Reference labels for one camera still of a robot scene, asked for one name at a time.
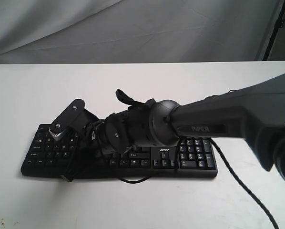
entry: black keyboard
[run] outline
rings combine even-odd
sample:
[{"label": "black keyboard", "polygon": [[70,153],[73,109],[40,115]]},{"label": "black keyboard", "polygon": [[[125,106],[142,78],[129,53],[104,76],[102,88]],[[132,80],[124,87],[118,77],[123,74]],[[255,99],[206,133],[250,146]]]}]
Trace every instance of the black keyboard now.
[{"label": "black keyboard", "polygon": [[[55,141],[41,124],[21,167],[24,176],[61,178],[78,154],[76,134],[68,134]],[[218,173],[212,146],[207,138],[191,137],[181,141],[177,165],[176,147],[138,147],[128,153],[104,152],[106,160],[96,158],[75,179],[117,177],[204,177]]]}]

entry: white tabletop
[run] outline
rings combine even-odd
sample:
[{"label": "white tabletop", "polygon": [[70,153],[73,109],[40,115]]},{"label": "white tabletop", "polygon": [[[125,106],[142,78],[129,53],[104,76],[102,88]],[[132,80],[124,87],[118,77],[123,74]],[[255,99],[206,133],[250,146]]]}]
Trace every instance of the white tabletop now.
[{"label": "white tabletop", "polygon": [[[285,62],[0,65],[0,228],[255,229],[265,213],[215,154],[208,179],[118,180],[26,178],[20,167],[40,123],[51,123],[75,98],[100,118],[126,109],[120,88],[139,101],[187,104],[285,73]],[[262,170],[240,139],[217,139],[231,166],[285,229],[285,182]]]}]

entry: black wire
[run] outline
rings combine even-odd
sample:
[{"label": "black wire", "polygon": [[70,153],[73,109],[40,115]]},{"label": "black wire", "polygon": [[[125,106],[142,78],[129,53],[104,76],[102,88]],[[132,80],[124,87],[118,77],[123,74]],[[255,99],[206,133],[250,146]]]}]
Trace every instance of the black wire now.
[{"label": "black wire", "polygon": [[[109,162],[106,160],[106,157],[104,156],[103,151],[101,149],[101,144],[100,144],[100,141],[99,141],[99,138],[98,138],[98,134],[96,133],[96,128],[95,128],[95,125],[93,123],[92,123],[92,126],[93,126],[93,129],[94,129],[94,132],[95,132],[95,139],[97,141],[97,146],[98,146],[98,149],[100,151],[101,157],[104,160],[104,162],[106,163],[106,165],[108,166],[108,168],[111,170],[111,168],[109,166]],[[131,180],[127,180],[127,179],[124,179],[122,177],[117,177],[116,176],[117,179],[119,179],[119,180],[121,180],[121,181],[123,181],[125,183],[128,183],[128,184],[139,184],[139,183],[144,182],[147,179],[150,179],[151,177],[152,177],[152,175],[144,177],[144,178],[142,178],[140,180],[131,181]]]},{"label": "black wire", "polygon": [[254,201],[262,208],[262,210],[266,213],[270,221],[272,222],[272,225],[275,229],[279,229],[274,217],[270,213],[270,211],[264,206],[264,204],[258,199],[257,196],[242,182],[242,180],[237,176],[237,174],[234,172],[234,170],[229,165],[228,161],[226,160],[223,152],[221,151],[220,147],[210,138],[210,142],[213,144],[215,149],[218,151],[219,155],[221,156],[224,164],[226,165],[229,172],[233,175],[233,177],[236,179],[236,181],[239,183],[239,185],[254,199]]}]

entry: robotic arm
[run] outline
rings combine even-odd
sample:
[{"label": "robotic arm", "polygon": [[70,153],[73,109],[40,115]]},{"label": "robotic arm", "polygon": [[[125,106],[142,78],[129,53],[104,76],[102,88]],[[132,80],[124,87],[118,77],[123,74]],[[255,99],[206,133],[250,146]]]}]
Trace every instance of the robotic arm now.
[{"label": "robotic arm", "polygon": [[129,108],[105,120],[74,100],[50,127],[54,139],[68,131],[80,137],[80,148],[97,152],[102,148],[120,153],[132,145],[176,146],[180,137],[237,137],[250,146],[261,166],[276,165],[285,180],[285,74],[264,83],[187,105],[172,100],[140,103],[121,90],[118,100]]}]

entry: gray backdrop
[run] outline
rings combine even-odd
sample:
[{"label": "gray backdrop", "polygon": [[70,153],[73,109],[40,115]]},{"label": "gray backdrop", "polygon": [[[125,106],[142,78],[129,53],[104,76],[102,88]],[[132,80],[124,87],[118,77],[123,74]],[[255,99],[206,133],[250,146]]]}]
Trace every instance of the gray backdrop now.
[{"label": "gray backdrop", "polygon": [[282,0],[0,0],[0,63],[260,60]]}]

